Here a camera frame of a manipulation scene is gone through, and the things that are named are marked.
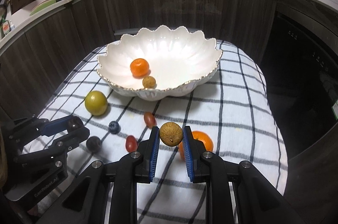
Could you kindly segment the red grape tomato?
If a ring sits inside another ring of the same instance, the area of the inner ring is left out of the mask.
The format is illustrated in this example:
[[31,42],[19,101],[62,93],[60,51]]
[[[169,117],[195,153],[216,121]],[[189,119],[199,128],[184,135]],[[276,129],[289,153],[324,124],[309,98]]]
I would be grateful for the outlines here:
[[133,135],[128,135],[126,138],[125,149],[128,153],[134,152],[138,149],[138,142]]
[[144,123],[150,129],[152,129],[152,127],[156,126],[156,119],[155,119],[154,115],[150,112],[145,112],[144,113]]

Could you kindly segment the brown longan fruit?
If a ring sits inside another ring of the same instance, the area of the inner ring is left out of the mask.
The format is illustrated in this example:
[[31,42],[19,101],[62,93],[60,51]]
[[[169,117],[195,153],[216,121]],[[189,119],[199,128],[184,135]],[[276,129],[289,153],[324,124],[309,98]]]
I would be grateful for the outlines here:
[[142,80],[144,88],[154,88],[156,86],[156,79],[152,76],[146,76]]
[[182,141],[183,131],[178,124],[174,122],[166,122],[161,126],[159,136],[165,145],[174,147],[179,145]]

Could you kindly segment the dark purple grape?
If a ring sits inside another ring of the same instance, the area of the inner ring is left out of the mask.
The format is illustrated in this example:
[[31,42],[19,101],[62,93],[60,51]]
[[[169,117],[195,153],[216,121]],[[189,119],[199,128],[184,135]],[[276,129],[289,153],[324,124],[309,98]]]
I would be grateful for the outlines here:
[[91,153],[98,153],[101,150],[102,147],[102,141],[99,137],[97,136],[92,136],[89,137],[86,140],[86,148],[91,152]]
[[71,118],[67,121],[67,132],[70,133],[72,131],[78,130],[84,127],[83,121],[76,116],[71,116]]

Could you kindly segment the blueberry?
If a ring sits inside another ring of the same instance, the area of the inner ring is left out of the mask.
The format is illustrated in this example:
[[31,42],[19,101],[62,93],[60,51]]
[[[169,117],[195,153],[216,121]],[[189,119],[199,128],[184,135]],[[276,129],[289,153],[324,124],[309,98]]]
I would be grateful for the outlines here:
[[117,121],[111,121],[108,126],[108,131],[111,134],[118,134],[120,132],[120,125]]

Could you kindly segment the green round apple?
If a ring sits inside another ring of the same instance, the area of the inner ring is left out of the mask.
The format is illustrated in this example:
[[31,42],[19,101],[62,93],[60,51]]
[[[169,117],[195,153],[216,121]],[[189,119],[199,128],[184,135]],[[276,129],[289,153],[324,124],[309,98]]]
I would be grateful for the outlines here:
[[91,91],[84,100],[86,110],[94,116],[103,115],[108,107],[106,96],[100,91]]

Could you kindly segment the dark wood base cabinets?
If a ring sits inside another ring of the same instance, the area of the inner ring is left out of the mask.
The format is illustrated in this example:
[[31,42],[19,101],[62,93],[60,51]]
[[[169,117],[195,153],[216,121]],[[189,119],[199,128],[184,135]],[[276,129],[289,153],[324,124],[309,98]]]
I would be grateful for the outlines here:
[[[161,25],[202,30],[235,45],[260,68],[277,12],[337,55],[337,8],[323,0],[81,0],[42,19],[3,53],[1,118],[40,115],[77,65],[123,30]],[[337,222],[337,123],[288,158],[282,194],[306,223]]]

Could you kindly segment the white blue checkered cloth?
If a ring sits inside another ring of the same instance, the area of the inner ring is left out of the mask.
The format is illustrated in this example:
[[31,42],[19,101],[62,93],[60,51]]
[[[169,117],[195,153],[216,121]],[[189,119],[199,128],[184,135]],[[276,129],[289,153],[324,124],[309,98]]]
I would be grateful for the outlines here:
[[228,162],[247,160],[280,192],[286,189],[288,158],[282,134],[267,101],[259,66],[241,49],[218,41],[222,58],[207,83],[180,97],[149,102],[121,96],[97,74],[100,47],[84,58],[52,93],[40,112],[55,120],[79,117],[90,131],[93,147],[80,144],[68,153],[67,179],[32,210],[41,216],[91,163],[115,162],[149,138],[160,138],[156,172],[150,184],[138,185],[139,223],[203,223],[206,187],[187,175],[183,129],[190,127],[206,150]]

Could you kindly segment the white scalloped ceramic bowl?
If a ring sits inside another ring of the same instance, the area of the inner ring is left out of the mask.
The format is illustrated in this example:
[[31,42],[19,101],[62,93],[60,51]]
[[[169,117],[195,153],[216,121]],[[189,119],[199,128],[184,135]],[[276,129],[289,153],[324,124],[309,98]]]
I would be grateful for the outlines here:
[[[191,33],[184,26],[172,30],[161,25],[124,34],[106,45],[105,54],[97,57],[97,73],[119,95],[157,101],[185,96],[208,82],[222,54],[216,39],[206,38],[201,30]],[[130,65],[137,58],[148,62],[149,74],[156,80],[154,88],[145,88],[142,79],[132,75]]]

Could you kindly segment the green dish tray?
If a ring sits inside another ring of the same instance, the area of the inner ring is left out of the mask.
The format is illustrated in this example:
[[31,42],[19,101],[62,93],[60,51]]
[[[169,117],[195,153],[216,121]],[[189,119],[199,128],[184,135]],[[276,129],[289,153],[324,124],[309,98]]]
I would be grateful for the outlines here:
[[32,9],[32,11],[30,12],[29,16],[32,16],[34,14],[36,14],[37,12],[41,11],[42,9],[45,9],[53,4],[55,4],[57,2],[57,0],[46,0],[43,1],[42,3],[40,3],[39,5],[35,6],[35,8]]

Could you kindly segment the built-in black dishwasher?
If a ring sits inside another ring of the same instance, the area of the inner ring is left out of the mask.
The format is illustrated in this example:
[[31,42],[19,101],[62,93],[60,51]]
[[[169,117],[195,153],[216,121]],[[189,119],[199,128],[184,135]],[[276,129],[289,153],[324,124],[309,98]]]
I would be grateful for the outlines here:
[[260,68],[289,159],[336,123],[337,55],[314,33],[277,12]]

